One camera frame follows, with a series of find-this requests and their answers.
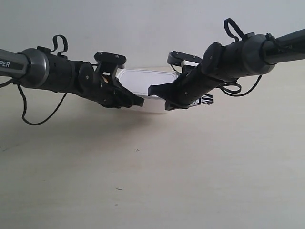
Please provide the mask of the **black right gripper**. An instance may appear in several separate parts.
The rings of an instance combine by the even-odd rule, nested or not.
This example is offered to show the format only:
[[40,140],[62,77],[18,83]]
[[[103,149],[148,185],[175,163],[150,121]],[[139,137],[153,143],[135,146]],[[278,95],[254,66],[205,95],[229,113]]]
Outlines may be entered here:
[[181,74],[174,82],[150,85],[148,95],[172,98],[173,101],[165,101],[165,111],[188,109],[202,95],[229,81],[229,76],[219,67],[223,53],[224,46],[212,43],[197,67]]

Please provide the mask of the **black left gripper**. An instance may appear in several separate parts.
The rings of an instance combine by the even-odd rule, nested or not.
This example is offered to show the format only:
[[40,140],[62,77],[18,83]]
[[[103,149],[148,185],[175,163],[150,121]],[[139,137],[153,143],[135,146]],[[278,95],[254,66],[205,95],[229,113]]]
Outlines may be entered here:
[[116,77],[98,74],[90,62],[72,61],[71,65],[74,74],[72,94],[105,108],[143,107],[144,98],[124,88]]

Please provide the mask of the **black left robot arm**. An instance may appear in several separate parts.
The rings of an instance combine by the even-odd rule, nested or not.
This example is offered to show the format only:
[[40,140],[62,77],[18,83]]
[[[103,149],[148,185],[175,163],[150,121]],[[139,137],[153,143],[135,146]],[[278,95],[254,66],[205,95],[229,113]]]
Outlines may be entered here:
[[51,54],[45,47],[19,53],[0,51],[0,74],[25,88],[74,94],[105,108],[142,107],[144,99],[125,88],[116,77],[124,68],[124,55],[97,52],[96,68],[85,61],[71,61]]

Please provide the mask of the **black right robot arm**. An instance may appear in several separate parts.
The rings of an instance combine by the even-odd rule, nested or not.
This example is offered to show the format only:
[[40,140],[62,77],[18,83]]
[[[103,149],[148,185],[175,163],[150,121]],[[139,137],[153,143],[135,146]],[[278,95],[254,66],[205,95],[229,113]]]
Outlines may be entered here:
[[243,40],[228,45],[213,42],[196,67],[171,83],[149,86],[148,94],[164,99],[166,110],[187,109],[201,96],[225,83],[265,75],[278,63],[304,58],[304,30],[278,38],[269,33],[250,33]]

